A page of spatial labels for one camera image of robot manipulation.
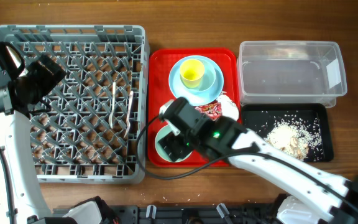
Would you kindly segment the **rice food waste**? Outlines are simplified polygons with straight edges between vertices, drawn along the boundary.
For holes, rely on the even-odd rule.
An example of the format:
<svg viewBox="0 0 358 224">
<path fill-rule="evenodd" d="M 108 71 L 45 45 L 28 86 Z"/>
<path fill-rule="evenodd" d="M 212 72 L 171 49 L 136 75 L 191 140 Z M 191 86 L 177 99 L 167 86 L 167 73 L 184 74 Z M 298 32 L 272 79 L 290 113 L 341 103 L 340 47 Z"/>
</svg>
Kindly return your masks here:
<svg viewBox="0 0 358 224">
<path fill-rule="evenodd" d="M 243 123 L 268 144 L 296 159 L 305 162 L 324 159 L 320 121 L 314 111 L 248 111 Z"/>
</svg>

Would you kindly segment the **white plastic fork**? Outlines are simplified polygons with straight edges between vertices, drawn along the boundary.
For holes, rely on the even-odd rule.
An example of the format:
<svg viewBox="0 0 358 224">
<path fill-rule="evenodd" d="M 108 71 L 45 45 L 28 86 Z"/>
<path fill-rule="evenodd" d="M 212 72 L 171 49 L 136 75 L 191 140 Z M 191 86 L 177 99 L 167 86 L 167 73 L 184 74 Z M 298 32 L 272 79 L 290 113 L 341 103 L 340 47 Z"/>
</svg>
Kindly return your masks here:
<svg viewBox="0 0 358 224">
<path fill-rule="evenodd" d="M 115 103 L 116 103 L 116 82 L 113 82 L 112 84 L 112 100 L 111 100 L 111 112 L 108 118 L 108 122 L 109 122 L 109 127 L 112 129 L 113 128 L 113 116 L 114 116 L 114 110 L 115 110 Z"/>
</svg>

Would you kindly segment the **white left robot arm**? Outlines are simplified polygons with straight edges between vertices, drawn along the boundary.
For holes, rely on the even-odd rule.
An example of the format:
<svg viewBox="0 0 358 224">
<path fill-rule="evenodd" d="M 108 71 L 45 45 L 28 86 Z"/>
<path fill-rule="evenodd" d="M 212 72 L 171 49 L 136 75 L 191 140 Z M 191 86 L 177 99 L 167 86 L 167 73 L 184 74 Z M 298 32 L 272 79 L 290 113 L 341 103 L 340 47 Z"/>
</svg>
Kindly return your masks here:
<svg viewBox="0 0 358 224">
<path fill-rule="evenodd" d="M 0 223 L 52 215 L 34 167 L 30 116 L 66 74 L 45 54 L 26 65 L 12 44 L 0 42 Z"/>
</svg>

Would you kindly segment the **white plastic spoon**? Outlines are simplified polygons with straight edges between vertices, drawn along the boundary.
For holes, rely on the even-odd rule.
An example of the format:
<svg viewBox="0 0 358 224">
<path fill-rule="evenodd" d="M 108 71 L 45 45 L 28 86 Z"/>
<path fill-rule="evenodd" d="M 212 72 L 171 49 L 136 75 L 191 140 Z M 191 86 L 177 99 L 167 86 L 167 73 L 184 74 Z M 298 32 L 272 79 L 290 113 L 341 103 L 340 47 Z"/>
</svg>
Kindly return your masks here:
<svg viewBox="0 0 358 224">
<path fill-rule="evenodd" d="M 126 131 L 124 134 L 124 138 L 128 137 L 128 134 L 129 134 L 129 131 L 131 128 L 130 116 L 131 116 L 131 109 L 132 109 L 132 104 L 133 104 L 133 97 L 134 97 L 134 92 L 131 90 L 129 93 L 129 101 L 127 104 Z"/>
</svg>

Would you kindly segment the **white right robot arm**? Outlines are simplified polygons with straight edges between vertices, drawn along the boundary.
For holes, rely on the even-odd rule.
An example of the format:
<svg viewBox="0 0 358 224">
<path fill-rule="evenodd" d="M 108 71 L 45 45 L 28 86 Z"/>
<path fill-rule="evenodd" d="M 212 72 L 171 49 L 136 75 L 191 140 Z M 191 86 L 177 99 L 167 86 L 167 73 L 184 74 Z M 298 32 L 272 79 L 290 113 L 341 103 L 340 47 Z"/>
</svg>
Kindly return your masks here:
<svg viewBox="0 0 358 224">
<path fill-rule="evenodd" d="M 319 170 L 275 149 L 232 118 L 213 121 L 183 97 L 161 106 L 158 117 L 210 162 L 225 160 L 287 192 L 277 211 L 280 222 L 358 223 L 358 176 L 350 181 Z"/>
</svg>

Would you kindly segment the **white napkin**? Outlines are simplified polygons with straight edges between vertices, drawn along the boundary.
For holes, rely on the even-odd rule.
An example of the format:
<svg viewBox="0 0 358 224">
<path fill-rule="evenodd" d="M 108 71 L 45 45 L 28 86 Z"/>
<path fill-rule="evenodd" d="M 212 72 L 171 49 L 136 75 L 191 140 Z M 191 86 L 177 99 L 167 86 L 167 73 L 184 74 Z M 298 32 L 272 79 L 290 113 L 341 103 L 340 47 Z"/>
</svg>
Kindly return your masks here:
<svg viewBox="0 0 358 224">
<path fill-rule="evenodd" d="M 238 107 L 228 96 L 219 95 L 217 101 L 221 104 L 222 116 L 231 118 L 235 121 L 239 119 Z"/>
</svg>

